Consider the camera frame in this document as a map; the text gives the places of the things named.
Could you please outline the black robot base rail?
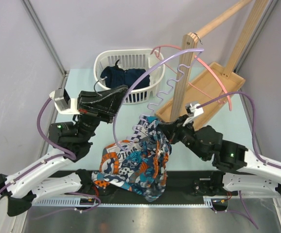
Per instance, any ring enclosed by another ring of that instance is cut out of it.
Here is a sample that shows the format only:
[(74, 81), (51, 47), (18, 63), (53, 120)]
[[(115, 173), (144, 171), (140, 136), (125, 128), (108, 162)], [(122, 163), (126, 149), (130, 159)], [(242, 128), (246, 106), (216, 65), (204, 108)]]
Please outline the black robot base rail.
[(145, 189), (144, 194), (137, 194), (111, 184), (106, 188), (100, 188), (98, 197), (115, 195), (127, 198), (131, 195), (133, 198), (139, 196), (146, 202), (154, 202), (162, 197), (176, 200), (179, 198), (191, 200), (192, 197), (203, 196), (229, 197), (230, 194), (223, 188), (223, 175), (221, 171), (168, 171), (166, 185), (163, 188), (152, 184)]

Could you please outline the navy blue shorts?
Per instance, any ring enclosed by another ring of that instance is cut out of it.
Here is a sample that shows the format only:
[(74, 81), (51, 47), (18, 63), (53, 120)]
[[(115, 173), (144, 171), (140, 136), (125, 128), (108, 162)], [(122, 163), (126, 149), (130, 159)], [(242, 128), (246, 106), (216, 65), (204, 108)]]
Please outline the navy blue shorts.
[[(122, 68), (119, 68), (118, 62), (120, 60), (118, 59), (115, 63), (115, 66), (110, 67), (107, 66), (101, 73), (100, 78), (105, 79), (105, 85), (108, 88), (115, 88), (121, 85), (127, 85), (128, 88), (132, 86), (132, 84), (142, 75), (146, 72), (145, 69), (139, 69), (139, 68), (132, 68), (124, 70)], [(135, 88), (142, 89), (150, 86), (150, 75), (147, 75)], [(135, 96), (129, 96), (129, 100), (133, 101), (140, 101), (144, 100), (144, 98), (147, 98), (147, 93), (138, 93)]]

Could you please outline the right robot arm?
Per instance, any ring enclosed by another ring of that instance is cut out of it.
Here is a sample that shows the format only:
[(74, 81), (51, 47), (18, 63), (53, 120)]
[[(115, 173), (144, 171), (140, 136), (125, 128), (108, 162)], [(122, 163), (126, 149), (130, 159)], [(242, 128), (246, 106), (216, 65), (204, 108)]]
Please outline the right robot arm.
[(224, 191), (273, 192), (281, 196), (281, 162), (255, 154), (247, 147), (223, 139), (212, 126), (195, 130), (187, 115), (158, 124), (170, 144), (181, 142), (203, 161), (223, 172), (209, 182), (215, 195)]

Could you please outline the lilac clothes hanger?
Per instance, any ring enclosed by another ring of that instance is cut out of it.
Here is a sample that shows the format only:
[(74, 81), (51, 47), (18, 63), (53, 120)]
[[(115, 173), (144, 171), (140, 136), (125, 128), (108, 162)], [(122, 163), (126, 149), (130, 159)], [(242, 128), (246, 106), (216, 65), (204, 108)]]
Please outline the lilac clothes hanger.
[(162, 95), (168, 95), (174, 89), (173, 83), (179, 82), (175, 79), (169, 79), (167, 81), (167, 85), (170, 86), (170, 89), (167, 92), (161, 91), (159, 86), (165, 74), (166, 62), (184, 55), (186, 53), (197, 52), (201, 54), (204, 49), (186, 49), (183, 51), (179, 51), (176, 54), (172, 55), (169, 58), (163, 58), (161, 55), (160, 60), (158, 57), (154, 57), (151, 55), (151, 52), (156, 52), (156, 49), (134, 49), (134, 50), (107, 50), (100, 53), (94, 62), (94, 78), (97, 85), (99, 85), (102, 89), (108, 90), (103, 79), (98, 76), (102, 74), (102, 71), (107, 66), (114, 66), (115, 62), (119, 62), (119, 67), (123, 68), (145, 68), (146, 72), (139, 77), (138, 81), (135, 81), (134, 84), (140, 83), (145, 75), (150, 75), (150, 85), (146, 88), (141, 88), (137, 90), (129, 89), (126, 93), (124, 99), (122, 100), (122, 104), (139, 104), (149, 101), (150, 95), (156, 96), (160, 99), (159, 103), (149, 103), (147, 104), (147, 108), (151, 111), (152, 114), (154, 112), (153, 106), (159, 106), (163, 102)]

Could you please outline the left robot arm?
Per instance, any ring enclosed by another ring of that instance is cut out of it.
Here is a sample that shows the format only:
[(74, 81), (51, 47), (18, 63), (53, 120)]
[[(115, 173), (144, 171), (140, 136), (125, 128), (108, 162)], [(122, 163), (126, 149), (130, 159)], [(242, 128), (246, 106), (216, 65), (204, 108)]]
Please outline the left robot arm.
[[(77, 98), (70, 98), (64, 88), (49, 94), (36, 124), (40, 136), (53, 149), (13, 175), (0, 174), (0, 196), (7, 198), (6, 213), (9, 217), (23, 214), (33, 204), (48, 197), (77, 191), (87, 194), (92, 190), (91, 178), (85, 171), (55, 181), (46, 181), (46, 178), (88, 154), (96, 128), (101, 122), (113, 122), (127, 92), (128, 86), (121, 85), (100, 92), (81, 91)], [(52, 123), (49, 134), (45, 135), (40, 122), (51, 101), (60, 114), (72, 115), (73, 118), (69, 122)]]

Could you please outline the colourful patterned shorts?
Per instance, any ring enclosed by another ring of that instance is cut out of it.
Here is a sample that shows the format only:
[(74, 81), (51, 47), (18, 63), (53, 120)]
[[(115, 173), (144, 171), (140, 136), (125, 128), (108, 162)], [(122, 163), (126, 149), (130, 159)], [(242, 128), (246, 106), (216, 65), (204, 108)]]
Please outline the colourful patterned shorts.
[(105, 147), (99, 171), (91, 175), (93, 183), (99, 189), (113, 184), (137, 194), (144, 194), (152, 184), (163, 188), (172, 146), (159, 123), (156, 117), (145, 116), (130, 139)]

